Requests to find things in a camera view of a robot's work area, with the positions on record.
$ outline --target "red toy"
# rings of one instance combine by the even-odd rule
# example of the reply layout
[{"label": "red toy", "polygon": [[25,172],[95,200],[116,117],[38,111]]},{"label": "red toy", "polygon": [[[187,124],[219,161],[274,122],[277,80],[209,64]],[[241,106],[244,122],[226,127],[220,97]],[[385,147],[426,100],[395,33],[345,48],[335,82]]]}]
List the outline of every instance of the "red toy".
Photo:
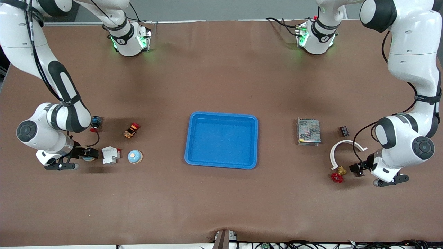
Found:
[{"label": "red toy", "polygon": [[342,183],[343,182],[343,177],[341,174],[339,173],[332,173],[331,174],[331,179],[335,182],[335,183]]},{"label": "red toy", "polygon": [[137,123],[132,123],[131,127],[124,132],[124,136],[127,138],[131,138],[137,133],[137,130],[140,128],[140,125]]}]

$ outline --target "blue component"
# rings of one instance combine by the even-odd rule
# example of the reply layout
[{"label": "blue component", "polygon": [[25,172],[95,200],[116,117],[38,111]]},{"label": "blue component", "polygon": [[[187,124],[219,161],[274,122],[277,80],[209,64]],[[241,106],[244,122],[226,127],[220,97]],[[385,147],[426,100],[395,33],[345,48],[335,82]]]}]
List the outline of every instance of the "blue component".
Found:
[{"label": "blue component", "polygon": [[94,116],[91,120],[91,123],[93,124],[93,127],[99,127],[101,126],[102,119],[99,116]]},{"label": "blue component", "polygon": [[141,152],[138,150],[131,151],[128,154],[128,160],[130,163],[138,163],[141,161],[142,158],[143,158],[143,156],[142,156]]},{"label": "blue component", "polygon": [[189,119],[185,161],[252,169],[257,164],[258,120],[253,115],[195,112]]}]

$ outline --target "small black object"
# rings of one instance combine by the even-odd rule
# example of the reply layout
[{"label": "small black object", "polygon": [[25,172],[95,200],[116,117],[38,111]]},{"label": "small black object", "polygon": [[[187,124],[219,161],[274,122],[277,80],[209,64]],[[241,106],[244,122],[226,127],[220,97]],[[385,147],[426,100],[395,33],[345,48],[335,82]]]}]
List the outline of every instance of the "small black object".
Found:
[{"label": "small black object", "polygon": [[399,183],[404,183],[409,181],[409,176],[408,175],[396,175],[394,177],[394,181],[393,182],[384,182],[382,180],[378,180],[374,183],[374,185],[376,185],[376,187],[386,187],[386,186],[392,186],[392,185],[397,185]]},{"label": "small black object", "polygon": [[349,131],[346,126],[340,127],[340,132],[342,133],[342,136],[349,136]]},{"label": "small black object", "polygon": [[76,169],[77,164],[76,163],[64,163],[64,162],[58,162],[58,163],[51,163],[48,166],[45,166],[45,169],[47,170],[74,170]]}]

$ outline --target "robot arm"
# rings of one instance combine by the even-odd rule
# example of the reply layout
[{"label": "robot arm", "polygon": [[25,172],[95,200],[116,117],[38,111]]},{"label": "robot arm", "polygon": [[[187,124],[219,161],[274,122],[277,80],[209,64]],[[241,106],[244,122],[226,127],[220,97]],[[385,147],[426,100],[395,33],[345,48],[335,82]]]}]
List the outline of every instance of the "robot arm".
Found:
[{"label": "robot arm", "polygon": [[364,0],[315,0],[319,6],[317,19],[300,25],[296,34],[299,47],[311,54],[325,53],[335,38],[345,14],[344,5],[362,3]]},{"label": "robot arm", "polygon": [[416,89],[415,104],[409,113],[381,118],[375,128],[382,149],[351,171],[368,169],[380,180],[374,185],[395,185],[407,180],[400,169],[429,160],[435,151],[431,137],[439,124],[440,71],[436,55],[440,42],[440,14],[434,0],[367,0],[361,7],[365,27],[392,33],[388,69],[396,78]]},{"label": "robot arm", "polygon": [[151,30],[128,20],[123,9],[129,0],[74,0],[103,22],[114,44],[123,56],[134,56],[149,50]]},{"label": "robot arm", "polygon": [[[15,67],[44,79],[60,100],[59,104],[41,104],[28,120],[18,126],[16,132],[22,143],[38,150],[39,161],[50,166],[68,154],[78,158],[83,149],[74,150],[79,144],[62,131],[84,131],[91,122],[91,115],[68,71],[52,54],[38,21],[39,16],[30,15],[31,12],[43,15],[67,13],[72,2],[39,1],[32,5],[34,9],[27,4],[17,0],[0,1],[0,44]],[[74,164],[60,165],[70,169],[76,167]]]}]

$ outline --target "brown tablecloth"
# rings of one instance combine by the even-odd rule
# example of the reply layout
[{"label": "brown tablecloth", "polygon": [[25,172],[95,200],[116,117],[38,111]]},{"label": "brown tablecloth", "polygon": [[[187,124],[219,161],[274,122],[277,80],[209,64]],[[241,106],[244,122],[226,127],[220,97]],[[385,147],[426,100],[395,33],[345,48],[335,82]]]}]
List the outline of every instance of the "brown tablecloth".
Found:
[{"label": "brown tablecloth", "polygon": [[[245,241],[443,240],[443,132],[432,138],[431,160],[402,171],[407,183],[375,188],[371,175],[347,174],[342,184],[329,177],[340,126],[354,135],[412,103],[382,59],[382,34],[345,21],[334,46],[314,56],[275,23],[152,28],[152,51],[133,58],[116,53],[100,26],[45,28],[84,103],[105,118],[96,148],[122,149],[112,166],[44,170],[15,130],[55,99],[40,79],[10,70],[0,95],[0,245],[197,243],[220,229]],[[255,115],[256,168],[186,164],[195,111]],[[296,144],[298,117],[320,120],[321,145]],[[142,127],[129,140],[122,133],[132,122]],[[369,148],[362,157],[380,147],[369,131],[358,142]],[[137,165],[126,159],[133,149],[144,155]],[[356,162],[351,146],[336,154],[340,165]]]}]

